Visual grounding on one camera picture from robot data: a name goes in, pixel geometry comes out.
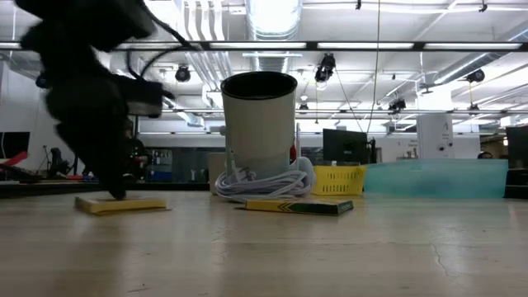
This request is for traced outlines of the blue storage rack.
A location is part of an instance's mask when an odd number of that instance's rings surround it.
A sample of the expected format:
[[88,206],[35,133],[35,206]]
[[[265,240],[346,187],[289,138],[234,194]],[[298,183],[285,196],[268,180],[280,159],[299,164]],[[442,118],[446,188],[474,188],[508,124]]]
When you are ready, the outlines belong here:
[[149,151],[148,181],[172,181],[172,151],[152,148]]

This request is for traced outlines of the yellow plastic basket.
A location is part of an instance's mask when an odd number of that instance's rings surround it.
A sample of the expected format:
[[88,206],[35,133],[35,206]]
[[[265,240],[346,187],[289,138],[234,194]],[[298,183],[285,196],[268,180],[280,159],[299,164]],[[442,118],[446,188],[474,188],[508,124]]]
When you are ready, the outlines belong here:
[[318,196],[361,196],[366,166],[315,166],[316,182],[311,190]]

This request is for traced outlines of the yellow Crayola crayon box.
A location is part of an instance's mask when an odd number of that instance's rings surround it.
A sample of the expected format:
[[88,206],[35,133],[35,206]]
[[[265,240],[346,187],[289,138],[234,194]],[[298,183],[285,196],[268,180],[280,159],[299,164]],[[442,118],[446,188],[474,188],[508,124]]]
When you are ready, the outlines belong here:
[[339,216],[354,209],[352,200],[247,200],[245,210],[303,215]]
[[167,210],[165,200],[133,199],[133,200],[101,200],[76,197],[74,208],[90,215],[109,215],[121,212],[144,210]]

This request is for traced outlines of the white round pillar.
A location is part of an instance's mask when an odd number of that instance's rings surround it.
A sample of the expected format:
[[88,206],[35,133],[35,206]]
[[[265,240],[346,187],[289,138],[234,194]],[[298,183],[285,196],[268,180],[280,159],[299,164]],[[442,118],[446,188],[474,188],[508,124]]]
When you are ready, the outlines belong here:
[[454,158],[452,115],[420,115],[417,118],[417,140],[419,158]]

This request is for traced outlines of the green plastic tray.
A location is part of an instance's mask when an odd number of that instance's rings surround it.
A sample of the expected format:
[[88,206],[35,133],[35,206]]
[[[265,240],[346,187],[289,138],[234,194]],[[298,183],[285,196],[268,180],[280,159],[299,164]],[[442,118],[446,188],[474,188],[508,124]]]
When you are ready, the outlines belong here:
[[508,163],[503,159],[409,159],[369,165],[367,193],[452,199],[500,199]]

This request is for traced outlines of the silver ventilation duct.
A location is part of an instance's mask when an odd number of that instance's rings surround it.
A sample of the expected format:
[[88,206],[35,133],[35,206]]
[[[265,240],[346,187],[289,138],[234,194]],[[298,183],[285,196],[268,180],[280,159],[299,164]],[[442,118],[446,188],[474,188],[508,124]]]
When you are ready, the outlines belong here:
[[[299,29],[303,0],[244,0],[247,33],[250,40],[294,40]],[[252,69],[286,73],[290,65],[287,52],[257,52]]]

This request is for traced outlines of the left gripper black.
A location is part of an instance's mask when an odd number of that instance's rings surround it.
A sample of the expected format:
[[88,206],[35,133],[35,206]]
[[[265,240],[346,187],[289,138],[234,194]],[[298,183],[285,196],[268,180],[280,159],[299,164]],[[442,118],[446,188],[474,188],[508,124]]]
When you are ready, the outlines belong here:
[[[128,116],[158,118],[165,88],[160,82],[110,74],[100,77],[54,79],[43,77],[45,104],[58,121],[56,131],[116,200],[126,198]],[[110,126],[100,134],[82,128],[90,122]]]

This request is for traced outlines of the black computer monitor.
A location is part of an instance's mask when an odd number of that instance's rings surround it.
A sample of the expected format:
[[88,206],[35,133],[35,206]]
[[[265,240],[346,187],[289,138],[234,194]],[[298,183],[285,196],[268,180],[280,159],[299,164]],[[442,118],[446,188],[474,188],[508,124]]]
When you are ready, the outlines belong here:
[[367,164],[367,134],[347,130],[323,130],[323,159],[341,163]]
[[30,132],[0,132],[0,159],[13,158],[26,152],[30,136]]
[[507,127],[508,166],[528,169],[528,125]]

